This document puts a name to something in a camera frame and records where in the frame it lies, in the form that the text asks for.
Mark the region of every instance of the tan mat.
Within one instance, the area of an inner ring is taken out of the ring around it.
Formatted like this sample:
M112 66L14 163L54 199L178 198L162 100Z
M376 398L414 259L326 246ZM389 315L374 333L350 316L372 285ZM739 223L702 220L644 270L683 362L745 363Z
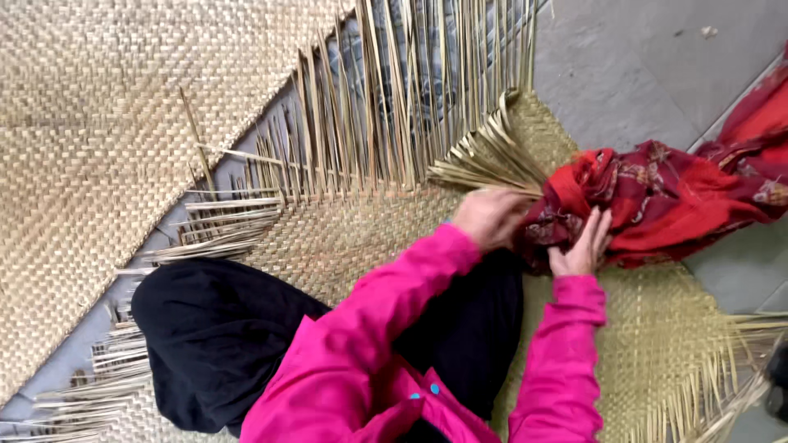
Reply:
M340 5L0 5L0 404L192 182L178 87L203 142L231 147Z

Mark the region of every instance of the red fabric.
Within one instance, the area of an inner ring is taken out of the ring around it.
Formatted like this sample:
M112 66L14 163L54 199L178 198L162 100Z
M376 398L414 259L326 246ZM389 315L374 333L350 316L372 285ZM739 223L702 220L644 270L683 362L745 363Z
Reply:
M573 243L593 206L613 211L607 261L623 267L680 260L753 222L778 220L788 210L786 79L784 63L695 154L654 140L627 154L583 152L545 184L523 223L522 255L546 272L545 246Z

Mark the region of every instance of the hand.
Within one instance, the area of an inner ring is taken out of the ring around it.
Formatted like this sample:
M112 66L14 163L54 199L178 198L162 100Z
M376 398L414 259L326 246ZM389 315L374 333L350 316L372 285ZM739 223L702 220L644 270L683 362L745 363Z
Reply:
M597 263L612 240L608 230L613 222L610 210L600 213L598 207L591 210L578 242L566 254L558 247L547 250L550 255L550 269L556 277L565 275L590 275L597 270Z
M479 189L466 195L452 224L467 234L482 254L512 249L512 237L532 202L532 197L513 189Z

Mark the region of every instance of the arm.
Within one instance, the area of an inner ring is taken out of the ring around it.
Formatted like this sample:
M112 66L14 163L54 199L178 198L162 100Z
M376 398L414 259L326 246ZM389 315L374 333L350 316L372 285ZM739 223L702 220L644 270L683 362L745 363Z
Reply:
M605 294L593 272L610 243L610 211L594 208L572 249L550 248L553 303L545 307L531 339L517 406L509 416L509 441L596 441L602 417L594 376L594 335L605 323Z
M511 240L516 223L508 213L521 199L515 194L510 204L482 198L490 214L475 201L479 194L471 193L452 225L442 225L394 263L367 274L334 311L314 323L305 320L276 376L247 414L241 442L363 437L371 419L395 423L388 428L395 436L410 429L423 400L409 400L404 403L412 402L412 407L400 404L373 418L372 377L391 359L391 342L452 277L470 271L481 253L499 246L499 240Z

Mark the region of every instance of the pink jacket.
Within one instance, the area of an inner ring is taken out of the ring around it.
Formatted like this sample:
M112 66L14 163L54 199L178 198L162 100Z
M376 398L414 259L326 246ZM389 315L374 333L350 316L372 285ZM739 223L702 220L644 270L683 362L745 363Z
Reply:
M240 443L392 441L420 417L449 441L500 441L434 370L421 376L391 346L430 298L480 258L464 233L442 225L361 278L335 310L317 321L304 317L279 370L247 413ZM511 442L595 441L602 427L593 406L599 397L593 368L605 294L592 276L556 278L553 291L555 302L531 341L509 416Z

